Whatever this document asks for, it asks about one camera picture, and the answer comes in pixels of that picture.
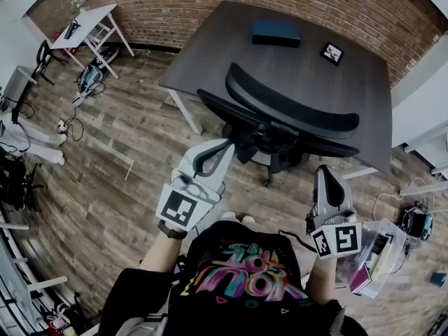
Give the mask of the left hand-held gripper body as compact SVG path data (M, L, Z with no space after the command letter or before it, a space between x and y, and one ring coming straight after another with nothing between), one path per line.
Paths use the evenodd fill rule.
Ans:
M183 231L193 229L217 203L224 191L224 174L188 174L175 168L163 186L156 216Z

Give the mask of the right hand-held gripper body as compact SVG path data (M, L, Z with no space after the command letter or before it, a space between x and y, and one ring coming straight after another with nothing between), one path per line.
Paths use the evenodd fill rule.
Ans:
M327 218L308 232L319 259L350 256L361 250L362 224L356 216L356 210L350 208Z

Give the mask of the black office chair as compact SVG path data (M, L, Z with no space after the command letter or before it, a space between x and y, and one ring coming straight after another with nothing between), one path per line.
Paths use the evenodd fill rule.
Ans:
M360 152L345 143L358 129L356 113L328 113L293 101L236 63L227 71L225 88L232 101L203 89L197 95L224 121L222 136L235 145L238 161L245 165L258 162L259 155L269 157L266 188L274 174L306 164L310 155L347 158Z

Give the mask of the person's right forearm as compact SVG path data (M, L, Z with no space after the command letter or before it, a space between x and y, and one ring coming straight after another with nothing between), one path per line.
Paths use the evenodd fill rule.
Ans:
M335 296L336 258L315 259L305 293L320 305L326 305Z

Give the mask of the person's left forearm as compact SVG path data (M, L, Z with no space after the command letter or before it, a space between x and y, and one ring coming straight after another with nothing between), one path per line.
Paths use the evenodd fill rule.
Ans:
M141 261L140 268L149 272L172 273L181 250L182 240L159 232Z

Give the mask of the clear plastic storage bin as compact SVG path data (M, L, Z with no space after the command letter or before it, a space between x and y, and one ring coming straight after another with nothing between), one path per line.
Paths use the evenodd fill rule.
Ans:
M388 219L363 224L361 248L342 259L336 277L351 293L375 299L402 255L407 235Z

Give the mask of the black printed t-shirt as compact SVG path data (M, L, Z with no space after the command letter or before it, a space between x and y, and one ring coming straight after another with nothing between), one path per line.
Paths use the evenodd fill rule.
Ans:
M368 336L336 300L306 294L288 238L221 220L196 237L179 279L124 269L103 308L98 336L159 314L162 336Z

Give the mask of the black and teal floor device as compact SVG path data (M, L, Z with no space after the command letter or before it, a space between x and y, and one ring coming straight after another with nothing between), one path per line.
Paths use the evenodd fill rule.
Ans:
M433 231L433 217L425 208L413 206L401 211L398 227L409 237L426 241Z

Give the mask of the small teal object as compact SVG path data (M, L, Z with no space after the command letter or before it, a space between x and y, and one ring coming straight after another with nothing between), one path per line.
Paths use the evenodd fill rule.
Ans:
M430 276L430 283L439 288L443 287L445 281L447 280L448 273L444 272L434 272Z

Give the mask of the dark wooden desk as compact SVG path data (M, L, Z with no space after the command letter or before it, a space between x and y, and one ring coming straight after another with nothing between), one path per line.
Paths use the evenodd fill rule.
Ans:
M252 43L256 20L292 22L299 29L299 48ZM339 66L320 56L327 42L343 49ZM364 165L388 172L391 163L392 108L386 62L363 46L336 32L303 20L230 1L221 2L199 26L162 77L190 128L202 126L190 107L203 89L231 102L225 77L231 63L264 85L313 109L328 113L356 113L355 134L345 140L359 149Z

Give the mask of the blue and white floor appliance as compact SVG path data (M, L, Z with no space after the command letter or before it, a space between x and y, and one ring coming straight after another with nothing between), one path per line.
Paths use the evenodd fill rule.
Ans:
M109 72L105 63L98 57L94 58L77 77L78 90L76 98L72 101L75 108L79 107L87 97L94 94L97 87L102 84L105 75Z

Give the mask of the small black framed picture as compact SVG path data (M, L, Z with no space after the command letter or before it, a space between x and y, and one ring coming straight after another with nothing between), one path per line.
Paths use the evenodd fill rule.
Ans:
M331 42L327 42L322 49L320 56L335 66L339 66L344 56L344 51Z

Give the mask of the dark blue box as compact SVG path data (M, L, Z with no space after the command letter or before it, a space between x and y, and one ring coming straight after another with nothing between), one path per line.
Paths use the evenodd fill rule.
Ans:
M252 23L252 43L266 46L299 48L301 36L292 22L256 20Z

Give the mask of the small white side table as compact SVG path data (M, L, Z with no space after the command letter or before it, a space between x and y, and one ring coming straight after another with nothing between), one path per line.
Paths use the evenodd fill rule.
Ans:
M51 45L51 50L63 50L70 58L77 63L77 65L84 69L85 66L75 57L71 52L72 49L80 47L81 43L85 43L87 47L94 53L96 58L111 75L119 79L119 75L112 69L110 63L101 54L101 47L107 42L114 33L119 35L121 41L124 43L126 49L131 56L134 56L134 51L127 42L124 34L119 28L117 22L113 18L112 12L118 5L116 3L106 6L100 6L90 10L82 10L78 16L72 21L77 23L78 27L69 38L65 35L69 31L70 25L57 37L55 42Z

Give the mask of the black handheld tool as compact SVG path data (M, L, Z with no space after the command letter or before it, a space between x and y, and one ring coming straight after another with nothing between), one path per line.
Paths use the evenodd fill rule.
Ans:
M67 27L66 33L64 35L64 39L65 40L70 39L71 36L74 34L74 32L79 27L80 27L80 24L76 20L72 21L71 24Z

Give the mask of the black metal chair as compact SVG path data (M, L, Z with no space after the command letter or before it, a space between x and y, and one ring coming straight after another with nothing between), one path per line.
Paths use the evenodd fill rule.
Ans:
M38 52L36 54L36 68L34 70L34 73L40 77L42 77L43 80L45 80L47 83L51 85L55 85L49 78L45 76L45 72L49 66L49 64L53 61L58 61L61 64L68 64L69 62L65 59L62 59L58 56L56 56L53 51L50 49L50 46L48 45L48 42L44 40L41 45L39 46Z

